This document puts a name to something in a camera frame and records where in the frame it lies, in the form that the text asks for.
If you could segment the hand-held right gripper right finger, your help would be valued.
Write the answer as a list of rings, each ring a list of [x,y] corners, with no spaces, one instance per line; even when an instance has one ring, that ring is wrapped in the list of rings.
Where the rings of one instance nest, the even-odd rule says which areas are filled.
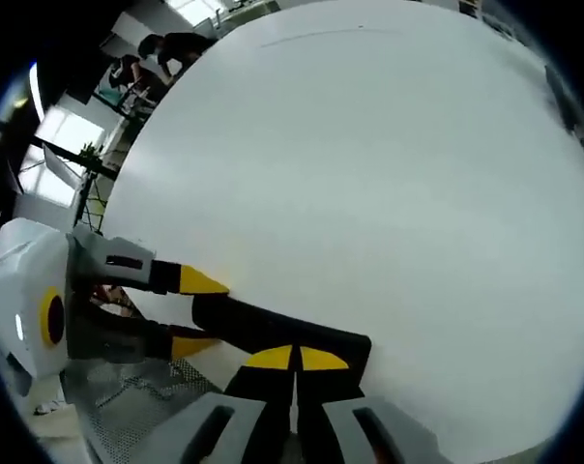
[[[436,435],[393,403],[366,396],[345,361],[301,349],[297,431],[307,463],[447,463]]]

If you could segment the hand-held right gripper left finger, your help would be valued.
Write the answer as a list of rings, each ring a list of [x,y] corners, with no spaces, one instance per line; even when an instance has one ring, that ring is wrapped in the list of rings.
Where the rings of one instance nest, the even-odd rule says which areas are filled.
[[[252,355],[223,393],[208,392],[158,425],[141,463],[278,463],[290,435],[290,345]]]

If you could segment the person's left hand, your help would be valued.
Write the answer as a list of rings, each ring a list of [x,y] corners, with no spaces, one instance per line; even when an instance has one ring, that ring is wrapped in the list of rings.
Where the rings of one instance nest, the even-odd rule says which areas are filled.
[[[114,315],[130,318],[142,317],[125,290],[117,285],[95,285],[90,302]]]

